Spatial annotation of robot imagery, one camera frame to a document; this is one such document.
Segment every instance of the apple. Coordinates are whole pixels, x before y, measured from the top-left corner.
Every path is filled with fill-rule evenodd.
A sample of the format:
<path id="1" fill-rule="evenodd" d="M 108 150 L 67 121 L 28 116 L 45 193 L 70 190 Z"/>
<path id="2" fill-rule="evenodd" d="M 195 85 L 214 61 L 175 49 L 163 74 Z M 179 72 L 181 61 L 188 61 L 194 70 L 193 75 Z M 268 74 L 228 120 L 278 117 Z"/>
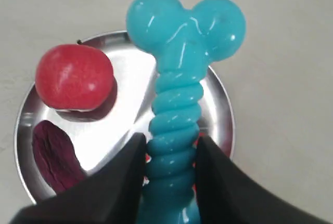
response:
<path id="1" fill-rule="evenodd" d="M 107 99 L 113 81 L 112 64 L 101 50 L 64 44 L 42 56 L 35 86 L 39 97 L 51 108 L 90 111 Z"/>

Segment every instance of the stainless steel plate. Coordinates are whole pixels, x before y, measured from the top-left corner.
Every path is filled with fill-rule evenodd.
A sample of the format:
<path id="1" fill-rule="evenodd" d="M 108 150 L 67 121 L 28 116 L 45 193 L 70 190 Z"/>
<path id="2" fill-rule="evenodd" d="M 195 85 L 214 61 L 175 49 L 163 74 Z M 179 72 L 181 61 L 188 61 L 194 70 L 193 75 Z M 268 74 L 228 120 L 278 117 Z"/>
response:
<path id="1" fill-rule="evenodd" d="M 17 169 L 31 200 L 36 203 L 54 195 L 40 175 L 32 153 L 32 130 L 42 120 L 62 128 L 72 139 L 75 153 L 88 174 L 99 170 L 117 154 L 134 132 L 151 137 L 149 121 L 154 98 L 155 59 L 138 50 L 125 31 L 109 32 L 82 40 L 101 49 L 111 60 L 117 81 L 102 107 L 93 112 L 56 112 L 38 97 L 34 85 L 20 109 L 15 129 Z M 198 124 L 228 155 L 234 148 L 234 119 L 227 93 L 210 68 L 201 82 L 202 117 Z"/>

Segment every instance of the purple dried slice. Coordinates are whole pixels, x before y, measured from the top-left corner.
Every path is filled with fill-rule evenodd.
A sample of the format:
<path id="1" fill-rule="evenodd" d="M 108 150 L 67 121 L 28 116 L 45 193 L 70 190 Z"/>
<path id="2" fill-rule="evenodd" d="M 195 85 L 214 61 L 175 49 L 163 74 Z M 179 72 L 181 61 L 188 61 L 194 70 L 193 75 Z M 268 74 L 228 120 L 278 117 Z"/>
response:
<path id="1" fill-rule="evenodd" d="M 56 193 L 86 178 L 70 137 L 50 121 L 44 120 L 34 128 L 32 149 L 42 177 Z"/>

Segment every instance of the bone-shaped toy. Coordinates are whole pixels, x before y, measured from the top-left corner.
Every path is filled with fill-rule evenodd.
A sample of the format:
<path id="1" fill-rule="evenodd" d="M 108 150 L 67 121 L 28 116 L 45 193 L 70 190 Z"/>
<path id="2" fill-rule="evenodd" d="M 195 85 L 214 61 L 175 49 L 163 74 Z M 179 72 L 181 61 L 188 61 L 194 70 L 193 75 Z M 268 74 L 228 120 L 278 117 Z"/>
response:
<path id="1" fill-rule="evenodd" d="M 245 36 L 241 10 L 229 0 L 185 9 L 178 0 L 135 0 L 127 12 L 132 42 L 154 55 L 159 77 L 147 143 L 149 183 L 138 223 L 200 223 L 194 191 L 194 141 L 201 117 L 200 81 L 210 63 L 232 56 Z"/>

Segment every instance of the white table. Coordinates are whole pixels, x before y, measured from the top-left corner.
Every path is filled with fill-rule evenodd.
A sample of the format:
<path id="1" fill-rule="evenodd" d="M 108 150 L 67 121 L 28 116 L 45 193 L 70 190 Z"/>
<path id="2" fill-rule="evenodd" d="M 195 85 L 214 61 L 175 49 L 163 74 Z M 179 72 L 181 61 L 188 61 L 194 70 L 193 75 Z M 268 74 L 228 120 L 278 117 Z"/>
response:
<path id="1" fill-rule="evenodd" d="M 54 45 L 124 29 L 131 1 L 0 0 L 1 223 L 30 204 L 13 128 L 39 58 Z M 333 221 L 332 0 L 233 1 L 247 18 L 247 38 L 214 68 L 234 107 L 234 161 L 278 196 Z"/>

